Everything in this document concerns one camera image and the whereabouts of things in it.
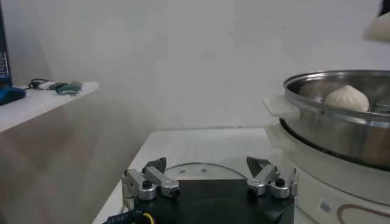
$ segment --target white pot handle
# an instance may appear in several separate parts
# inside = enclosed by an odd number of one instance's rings
[[[291,104],[284,96],[263,99],[263,103],[272,117],[299,119],[299,108]]]

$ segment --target barcode sticker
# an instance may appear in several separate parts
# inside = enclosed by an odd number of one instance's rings
[[[325,215],[330,215],[332,213],[332,204],[328,201],[321,200],[319,204],[319,210]]]

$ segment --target electric steamer base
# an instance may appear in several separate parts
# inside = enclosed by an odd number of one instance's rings
[[[390,173],[350,163],[298,140],[283,120],[266,128],[298,176],[297,206],[320,224],[390,223]]]

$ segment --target steamed bun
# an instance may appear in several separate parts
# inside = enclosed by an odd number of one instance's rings
[[[329,93],[325,98],[325,104],[361,111],[367,111],[369,108],[369,101],[366,95],[349,85]]]

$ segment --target pot rim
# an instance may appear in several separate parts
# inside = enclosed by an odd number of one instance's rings
[[[309,72],[309,73],[292,76],[283,82],[283,87],[285,89],[285,97],[295,106],[304,110],[310,110],[314,113],[320,113],[336,119],[363,124],[363,125],[369,125],[369,126],[381,127],[381,128],[390,128],[389,114],[380,114],[380,113],[367,112],[367,111],[350,110],[347,108],[332,107],[324,103],[317,102],[313,99],[303,97],[297,93],[292,92],[288,88],[290,84],[302,79],[307,79],[307,78],[320,79],[321,77],[328,77],[330,75],[331,76],[338,76],[338,75],[353,76],[353,75],[361,75],[362,73],[374,75],[374,76],[389,76],[390,78],[390,71],[387,70],[356,69],[356,70],[329,70],[329,71]]]

